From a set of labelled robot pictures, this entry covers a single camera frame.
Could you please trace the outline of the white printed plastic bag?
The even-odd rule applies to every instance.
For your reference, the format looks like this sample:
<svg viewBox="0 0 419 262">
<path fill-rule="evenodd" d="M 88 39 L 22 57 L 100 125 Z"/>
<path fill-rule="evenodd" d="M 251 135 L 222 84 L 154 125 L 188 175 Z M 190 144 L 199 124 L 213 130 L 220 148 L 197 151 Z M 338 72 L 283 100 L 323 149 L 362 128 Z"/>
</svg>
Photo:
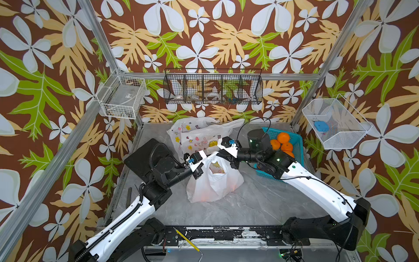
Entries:
<svg viewBox="0 0 419 262">
<path fill-rule="evenodd" d="M 191 203 L 214 202 L 238 189 L 243 183 L 242 174 L 230 162 L 214 152 L 203 159 L 203 173 L 198 179 L 191 177 L 186 190 Z"/>
</svg>

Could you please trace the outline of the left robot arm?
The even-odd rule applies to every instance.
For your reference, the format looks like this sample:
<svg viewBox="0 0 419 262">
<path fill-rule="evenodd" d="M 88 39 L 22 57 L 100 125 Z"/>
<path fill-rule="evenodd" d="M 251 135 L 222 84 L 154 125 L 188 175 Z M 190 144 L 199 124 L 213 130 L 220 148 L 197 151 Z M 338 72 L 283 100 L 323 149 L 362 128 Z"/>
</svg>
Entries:
<svg viewBox="0 0 419 262">
<path fill-rule="evenodd" d="M 164 225 L 152 217 L 172 195 L 171 187 L 203 173 L 204 151 L 185 154 L 180 163 L 171 150 L 156 139 L 149 140 L 125 161 L 143 182 L 133 202 L 108 226 L 89 240 L 69 247 L 71 262 L 116 262 L 153 242 Z"/>
</svg>

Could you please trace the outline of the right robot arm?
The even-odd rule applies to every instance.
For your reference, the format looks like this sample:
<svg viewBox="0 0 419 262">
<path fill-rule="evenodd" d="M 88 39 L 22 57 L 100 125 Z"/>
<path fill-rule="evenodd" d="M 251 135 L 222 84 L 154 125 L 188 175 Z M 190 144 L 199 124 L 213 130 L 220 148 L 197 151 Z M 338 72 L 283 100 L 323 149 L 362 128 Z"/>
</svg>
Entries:
<svg viewBox="0 0 419 262">
<path fill-rule="evenodd" d="M 219 153 L 235 169 L 241 162 L 255 163 L 261 171 L 293 186 L 327 212 L 318 218 L 289 218 L 281 226 L 284 242 L 292 245 L 302 239 L 326 239 L 345 250 L 356 249 L 368 222 L 369 201 L 340 193 L 311 174 L 295 158 L 273 148 L 262 129 L 248 133 L 248 144 L 248 148 L 242 147 L 238 140 L 226 136 L 218 141 Z"/>
</svg>

